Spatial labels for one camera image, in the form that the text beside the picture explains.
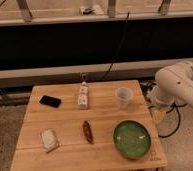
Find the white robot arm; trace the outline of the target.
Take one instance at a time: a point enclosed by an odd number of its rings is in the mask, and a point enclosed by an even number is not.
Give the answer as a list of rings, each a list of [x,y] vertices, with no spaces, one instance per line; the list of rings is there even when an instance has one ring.
[[[166,116],[166,109],[176,99],[193,107],[193,63],[175,63],[159,69],[155,74],[156,85],[148,93],[154,106],[152,118],[158,125]]]

